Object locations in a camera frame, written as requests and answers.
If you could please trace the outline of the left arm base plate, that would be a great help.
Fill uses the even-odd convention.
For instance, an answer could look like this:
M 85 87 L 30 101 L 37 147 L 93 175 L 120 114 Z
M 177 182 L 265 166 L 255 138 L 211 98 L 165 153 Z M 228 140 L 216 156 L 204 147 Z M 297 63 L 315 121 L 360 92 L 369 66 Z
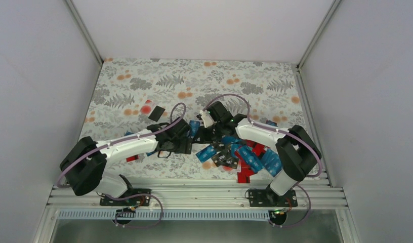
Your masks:
M 116 207 L 138 207 L 149 206 L 151 189 L 147 188 L 134 188 L 129 189 L 117 200 L 111 199 L 105 195 L 101 195 L 99 202 L 100 206 L 116 206 Z

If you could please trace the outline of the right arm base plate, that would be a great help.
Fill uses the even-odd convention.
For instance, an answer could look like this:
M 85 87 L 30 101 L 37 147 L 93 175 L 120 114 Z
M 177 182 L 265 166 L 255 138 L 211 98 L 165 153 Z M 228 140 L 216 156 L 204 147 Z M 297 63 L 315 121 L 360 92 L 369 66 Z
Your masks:
M 296 192 L 288 190 L 284 195 L 275 194 L 269 189 L 248 189 L 244 196 L 249 200 L 251 207 L 267 208 L 267 207 L 297 207 L 298 201 Z

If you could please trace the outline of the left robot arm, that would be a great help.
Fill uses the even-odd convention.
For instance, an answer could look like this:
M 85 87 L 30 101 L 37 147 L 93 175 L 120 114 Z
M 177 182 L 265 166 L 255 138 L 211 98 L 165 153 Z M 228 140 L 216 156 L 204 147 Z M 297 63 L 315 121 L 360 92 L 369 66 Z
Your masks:
M 117 139 L 95 141 L 90 136 L 83 137 L 61 162 L 59 179 L 66 179 L 76 196 L 98 192 L 126 205 L 133 198 L 129 181 L 122 174 L 106 172 L 106 165 L 143 153 L 190 154 L 190 130 L 189 123 L 180 117 Z

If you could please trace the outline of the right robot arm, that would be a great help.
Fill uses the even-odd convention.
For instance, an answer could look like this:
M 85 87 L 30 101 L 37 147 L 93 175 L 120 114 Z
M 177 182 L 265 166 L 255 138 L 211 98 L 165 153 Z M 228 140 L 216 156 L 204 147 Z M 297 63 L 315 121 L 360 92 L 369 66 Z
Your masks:
M 232 115 L 220 101 L 199 112 L 197 118 L 206 129 L 217 136 L 234 136 L 264 145 L 277 153 L 282 169 L 273 177 L 266 192 L 266 200 L 278 206 L 285 194 L 302 182 L 315 166 L 321 167 L 321 153 L 307 131 L 294 125 L 284 130 L 272 125 L 257 123 L 248 115 Z

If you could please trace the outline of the lone blue credit card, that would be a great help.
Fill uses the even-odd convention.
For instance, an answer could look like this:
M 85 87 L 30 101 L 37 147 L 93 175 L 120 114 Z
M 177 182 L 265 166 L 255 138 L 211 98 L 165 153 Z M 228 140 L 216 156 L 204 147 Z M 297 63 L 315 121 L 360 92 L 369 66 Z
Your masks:
M 196 135 L 198 129 L 200 128 L 200 122 L 197 121 L 197 120 L 190 120 L 189 125 L 190 125 L 189 137 L 194 138 L 194 136 Z

